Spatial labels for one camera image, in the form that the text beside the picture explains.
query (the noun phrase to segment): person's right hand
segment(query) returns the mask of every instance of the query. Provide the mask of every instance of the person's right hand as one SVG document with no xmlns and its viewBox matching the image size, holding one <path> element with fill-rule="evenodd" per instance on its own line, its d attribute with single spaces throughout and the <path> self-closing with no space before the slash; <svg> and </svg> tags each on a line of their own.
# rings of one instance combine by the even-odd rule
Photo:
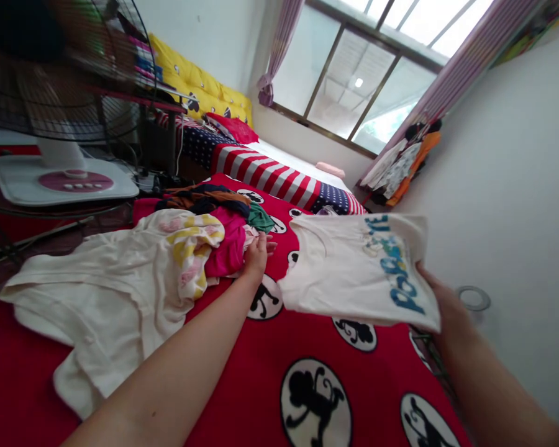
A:
<svg viewBox="0 0 559 447">
<path fill-rule="evenodd" d="M 455 339 L 465 336 L 473 330 L 472 320 L 464 304 L 455 292 L 435 276 L 425 270 L 422 263 L 416 264 L 416 270 L 429 283 L 439 304 L 441 313 L 441 334 L 435 337 L 438 339 Z"/>
</svg>

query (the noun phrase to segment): fan base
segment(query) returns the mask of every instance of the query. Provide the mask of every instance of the fan base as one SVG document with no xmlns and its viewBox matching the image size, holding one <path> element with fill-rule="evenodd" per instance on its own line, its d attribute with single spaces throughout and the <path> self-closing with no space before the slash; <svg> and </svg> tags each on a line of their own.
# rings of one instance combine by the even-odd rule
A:
<svg viewBox="0 0 559 447">
<path fill-rule="evenodd" d="M 86 160 L 87 177 L 71 178 L 42 163 L 41 156 L 0 156 L 0 190 L 15 205 L 41 207 L 134 197 L 138 187 L 118 166 Z"/>
</svg>

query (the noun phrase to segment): curtain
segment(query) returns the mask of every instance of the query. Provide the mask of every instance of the curtain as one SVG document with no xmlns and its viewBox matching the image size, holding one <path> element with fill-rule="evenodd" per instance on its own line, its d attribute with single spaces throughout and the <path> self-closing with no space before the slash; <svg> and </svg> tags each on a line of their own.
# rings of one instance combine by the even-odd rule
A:
<svg viewBox="0 0 559 447">
<path fill-rule="evenodd" d="M 267 73 L 257 82 L 259 103 L 269 107 L 273 104 L 273 78 L 277 75 L 281 63 L 288 52 L 292 35 L 302 12 L 304 0 L 284 0 L 279 14 L 278 27 L 275 30 Z"/>
<path fill-rule="evenodd" d="M 541 4 L 542 0 L 493 1 L 456 54 L 443 67 L 437 79 L 363 175 L 360 186 L 370 186 L 369 181 L 381 168 L 380 160 L 404 138 L 409 126 L 418 121 L 433 122 L 451 110 Z"/>
</svg>

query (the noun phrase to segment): forearm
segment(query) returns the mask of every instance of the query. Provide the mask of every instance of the forearm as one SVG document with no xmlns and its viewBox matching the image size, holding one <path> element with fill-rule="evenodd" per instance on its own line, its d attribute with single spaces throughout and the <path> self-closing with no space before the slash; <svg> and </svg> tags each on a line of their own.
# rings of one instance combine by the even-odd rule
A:
<svg viewBox="0 0 559 447">
<path fill-rule="evenodd" d="M 224 370 L 259 286 L 238 278 L 159 347 L 65 443 L 181 446 Z"/>
<path fill-rule="evenodd" d="M 469 321 L 437 338 L 437 346 L 478 446 L 559 446 L 559 426 Z"/>
</svg>

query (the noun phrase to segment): yellow cushion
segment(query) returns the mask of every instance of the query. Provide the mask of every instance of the yellow cushion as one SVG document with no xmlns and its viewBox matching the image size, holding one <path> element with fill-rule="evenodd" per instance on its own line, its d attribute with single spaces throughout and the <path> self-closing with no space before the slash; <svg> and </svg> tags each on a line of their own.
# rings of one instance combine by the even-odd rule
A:
<svg viewBox="0 0 559 447">
<path fill-rule="evenodd" d="M 154 34 L 149 34 L 149 40 L 155 52 L 155 63 L 163 70 L 163 81 L 178 92 L 199 100 L 198 103 L 183 101 L 190 117 L 200 119 L 205 113 L 213 112 L 231 118 L 239 117 L 252 127 L 252 104 L 249 98 L 217 82 L 207 71 L 183 58 Z"/>
</svg>

